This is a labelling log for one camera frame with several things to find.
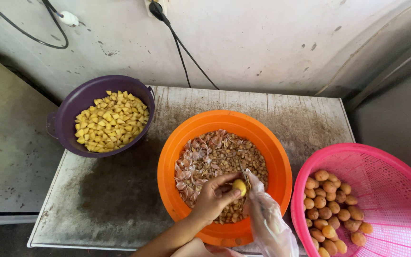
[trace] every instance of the concrete floor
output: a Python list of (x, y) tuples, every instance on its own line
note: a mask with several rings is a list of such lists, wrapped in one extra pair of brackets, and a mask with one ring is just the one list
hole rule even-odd
[(62, 248), (27, 248), (34, 223), (0, 225), (0, 257), (128, 257), (132, 252)]

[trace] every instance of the pink basket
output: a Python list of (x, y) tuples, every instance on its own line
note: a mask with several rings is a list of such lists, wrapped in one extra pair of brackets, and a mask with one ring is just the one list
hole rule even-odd
[(319, 257), (305, 222), (304, 188), (307, 177), (320, 169), (351, 185), (374, 232), (357, 247), (343, 225), (337, 234), (348, 251), (336, 256), (411, 257), (411, 168), (394, 156), (359, 143), (338, 143), (315, 152), (302, 166), (294, 185), (291, 216), (307, 254)]

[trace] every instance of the plastic glove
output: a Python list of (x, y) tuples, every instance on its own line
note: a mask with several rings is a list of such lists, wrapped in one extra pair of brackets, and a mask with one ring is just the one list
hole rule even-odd
[(280, 205), (264, 192), (264, 184), (250, 170), (245, 173), (252, 189), (244, 205), (250, 216), (254, 242), (265, 257), (299, 257), (299, 247), (289, 226), (283, 221)]

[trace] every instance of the hand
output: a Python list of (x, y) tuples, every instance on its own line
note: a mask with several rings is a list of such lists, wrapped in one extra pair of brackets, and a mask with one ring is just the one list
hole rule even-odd
[(239, 173), (225, 174), (204, 183), (188, 218), (201, 222), (203, 226), (211, 224), (225, 206), (242, 197), (240, 190), (232, 190), (232, 186), (226, 184), (239, 177)]

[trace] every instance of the electrical outlet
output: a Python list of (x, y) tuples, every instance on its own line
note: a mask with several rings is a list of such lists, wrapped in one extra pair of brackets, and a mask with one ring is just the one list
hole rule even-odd
[[(151, 18), (155, 18), (156, 19), (156, 17), (155, 16), (153, 16), (153, 14), (150, 12), (150, 10), (148, 9), (148, 6), (150, 5), (150, 3), (152, 2), (152, 0), (143, 0), (144, 1), (144, 3), (145, 3), (145, 8), (147, 9), (147, 14), (148, 14), (148, 16), (149, 17), (151, 17)], [(157, 0), (157, 1), (155, 1), (155, 2), (158, 2), (160, 5), (161, 5), (161, 7), (163, 8), (163, 13), (164, 13), (164, 15), (167, 17), (168, 16), (168, 6), (166, 5), (167, 4), (167, 0)]]

